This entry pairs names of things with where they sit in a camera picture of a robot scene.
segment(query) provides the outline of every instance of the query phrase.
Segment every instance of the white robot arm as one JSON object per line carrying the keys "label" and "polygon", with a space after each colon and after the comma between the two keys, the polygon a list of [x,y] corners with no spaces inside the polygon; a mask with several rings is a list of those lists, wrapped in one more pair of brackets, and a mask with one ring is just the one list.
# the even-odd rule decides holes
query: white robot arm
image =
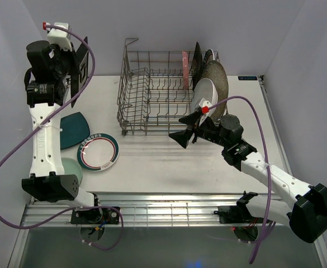
{"label": "white robot arm", "polygon": [[[54,25],[70,30],[67,23]],[[60,113],[42,125],[45,118],[63,105],[67,77],[70,77],[71,96],[87,80],[88,51],[83,45],[75,51],[69,38],[64,31],[52,29],[48,32],[49,41],[36,41],[27,46],[32,65],[25,76],[27,104],[33,129],[41,129],[33,137],[30,178],[22,180],[22,188],[40,201],[92,207],[97,205],[95,195],[80,188],[75,175],[64,174],[60,157]],[[30,81],[31,74],[35,80]]]}
{"label": "white robot arm", "polygon": [[[195,112],[179,120],[188,126],[187,129],[169,136],[183,148],[188,146],[193,135],[193,143],[202,138],[223,146],[222,156],[229,165],[266,186],[269,166],[272,191],[283,201],[271,200],[268,219],[289,226],[299,238],[313,243],[327,230],[327,187],[322,184],[312,186],[275,165],[268,165],[257,149],[242,139],[244,129],[236,116],[227,114],[221,117],[217,126],[205,116],[208,110],[208,107],[199,106]],[[232,207],[233,211],[224,213],[226,218],[234,221],[237,214],[240,219],[263,218],[267,198],[257,193],[244,193],[236,205]]]}

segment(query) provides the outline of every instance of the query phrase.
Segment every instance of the dish rack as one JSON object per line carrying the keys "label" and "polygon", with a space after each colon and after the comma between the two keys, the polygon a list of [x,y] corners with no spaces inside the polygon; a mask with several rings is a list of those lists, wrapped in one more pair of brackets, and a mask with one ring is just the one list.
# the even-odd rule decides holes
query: dish rack
{"label": "dish rack", "polygon": [[[133,51],[138,38],[126,39],[117,105],[122,134],[162,135],[186,128],[178,120],[190,114],[192,75],[183,89],[182,51]],[[187,51],[191,66],[194,51]]]}

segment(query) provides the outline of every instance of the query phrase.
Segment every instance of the green plate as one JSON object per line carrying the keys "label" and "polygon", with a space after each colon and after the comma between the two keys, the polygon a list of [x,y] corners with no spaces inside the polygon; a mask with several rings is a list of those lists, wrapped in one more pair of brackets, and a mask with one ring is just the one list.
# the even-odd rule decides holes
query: green plate
{"label": "green plate", "polygon": [[76,177],[78,178],[78,183],[80,185],[83,179],[83,170],[80,164],[76,160],[66,157],[62,157],[61,161],[63,163],[65,175],[76,175]]}

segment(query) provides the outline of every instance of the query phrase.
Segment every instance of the plate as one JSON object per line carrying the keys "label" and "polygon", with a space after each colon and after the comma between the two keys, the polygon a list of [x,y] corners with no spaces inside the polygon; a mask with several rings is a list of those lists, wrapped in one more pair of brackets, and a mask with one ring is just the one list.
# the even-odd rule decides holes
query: plate
{"label": "plate", "polygon": [[203,68],[205,68],[207,66],[207,64],[209,62],[211,62],[212,60],[215,60],[215,56],[214,56],[214,51],[211,49],[208,49],[206,51],[206,55],[204,55],[204,59],[203,59]]}
{"label": "plate", "polygon": [[[203,78],[196,85],[190,107],[191,113],[193,113],[195,109],[199,106],[199,103],[202,98],[205,98],[212,105],[216,104],[218,101],[217,90],[215,89],[214,83],[210,79]],[[215,109],[210,110],[208,116],[211,116],[214,113],[214,110]]]}
{"label": "plate", "polygon": [[78,161],[89,171],[103,171],[112,166],[119,156],[119,145],[114,137],[97,133],[87,137],[79,146]]}
{"label": "plate", "polygon": [[[208,78],[212,80],[215,89],[218,93],[218,102],[226,99],[229,94],[228,78],[226,76],[224,67],[216,60],[211,60],[203,70],[202,79]],[[216,107],[211,119],[217,122],[226,111],[226,103]]]}
{"label": "plate", "polygon": [[85,117],[80,113],[65,116],[60,121],[60,149],[67,149],[81,143],[90,135]]}
{"label": "plate", "polygon": [[80,166],[80,164],[72,158],[66,158],[66,157],[62,157],[61,158],[61,162],[63,163],[63,167],[64,167],[64,174],[65,175],[76,175],[76,177],[78,178],[78,183],[80,185],[82,179],[83,179],[83,170]]}
{"label": "plate", "polygon": [[203,71],[202,51],[201,51],[201,46],[199,45],[198,42],[196,42],[195,54],[193,55],[191,69],[192,69],[193,89],[195,89],[197,83],[201,79],[201,75]]}

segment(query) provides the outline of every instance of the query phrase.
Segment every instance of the purple cable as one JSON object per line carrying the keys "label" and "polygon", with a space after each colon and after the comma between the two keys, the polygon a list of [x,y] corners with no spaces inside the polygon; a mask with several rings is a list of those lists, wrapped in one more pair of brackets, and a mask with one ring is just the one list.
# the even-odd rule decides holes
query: purple cable
{"label": "purple cable", "polygon": [[[42,124],[46,124],[50,119],[52,119],[56,114],[58,114],[59,112],[61,112],[66,106],[68,106],[69,104],[71,104],[71,102],[73,102],[74,100],[76,100],[80,95],[81,93],[83,93],[83,91],[86,89],[88,83],[91,81],[92,77],[93,77],[93,74],[94,74],[94,71],[95,71],[95,57],[94,57],[94,53],[92,51],[92,49],[89,47],[89,45],[78,35],[72,33],[71,31],[68,31],[64,28],[61,28],[59,26],[54,26],[54,25],[47,25],[46,28],[53,28],[53,29],[57,29],[57,30],[61,30],[61,31],[64,31],[64,32],[67,32],[68,34],[71,34],[72,36],[74,36],[76,39],[78,39],[89,51],[90,55],[91,55],[91,58],[92,58],[92,70],[90,72],[90,75],[88,76],[88,79],[87,81],[85,82],[85,84],[83,85],[82,89],[75,95],[73,96],[69,101],[67,101],[63,106],[61,106],[58,110],[56,110],[54,113],[52,113],[51,115],[49,115],[48,117],[46,117]],[[0,168],[1,166],[8,160],[9,157],[11,157],[20,147],[22,147],[32,136],[35,135],[35,133],[37,133],[38,131],[40,130],[40,127],[37,127],[36,129],[34,129],[31,133],[29,133],[28,136],[26,136],[24,138],[24,140],[22,140],[12,151],[10,151],[1,161],[0,161]],[[32,228],[35,228],[35,227],[38,227],[38,226],[41,226],[42,224],[44,223],[47,223],[48,221],[54,219],[55,217],[67,212],[67,211],[70,211],[70,210],[73,210],[75,208],[67,208],[61,212],[59,212],[58,214],[56,215],[53,215],[51,216],[50,218],[40,222],[40,223],[37,223],[37,224],[34,224],[34,225],[31,225],[31,226],[19,226],[19,225],[16,225],[16,224],[13,224],[7,220],[5,220],[1,215],[0,215],[0,221],[3,222],[4,224],[12,227],[12,228],[15,228],[15,229],[32,229]]]}
{"label": "purple cable", "polygon": [[[258,117],[258,114],[257,114],[257,111],[255,110],[253,104],[245,97],[242,97],[242,96],[232,96],[232,97],[229,97],[229,98],[226,98],[226,99],[223,99],[221,100],[220,102],[218,102],[217,104],[214,104],[213,106],[209,107],[209,110],[210,109],[213,109],[231,99],[243,99],[245,100],[249,106],[251,107],[254,115],[255,115],[255,119],[257,120],[257,124],[258,124],[258,127],[259,127],[259,131],[260,131],[260,135],[262,137],[262,142],[263,142],[263,148],[264,148],[264,160],[267,164],[269,164],[269,160],[268,160],[268,151],[267,151],[267,147],[266,147],[266,142],[265,142],[265,137],[264,137],[264,133],[263,133],[263,128],[262,128],[262,125],[260,123],[260,120],[259,120],[259,117]],[[266,209],[265,209],[265,214],[264,214],[264,220],[263,220],[263,225],[262,225],[262,235],[258,238],[257,240],[257,243],[256,243],[256,246],[254,247],[253,251],[252,251],[252,254],[249,258],[249,263],[252,264],[258,254],[258,250],[259,250],[259,247],[260,247],[260,244],[261,242],[264,240],[264,238],[266,237],[265,236],[265,232],[266,232],[266,221],[268,220],[268,214],[269,214],[269,209],[270,209],[270,203],[271,203],[271,171],[270,171],[270,166],[268,165],[267,166],[267,171],[268,171],[268,200],[267,200],[267,203],[266,203]]]}

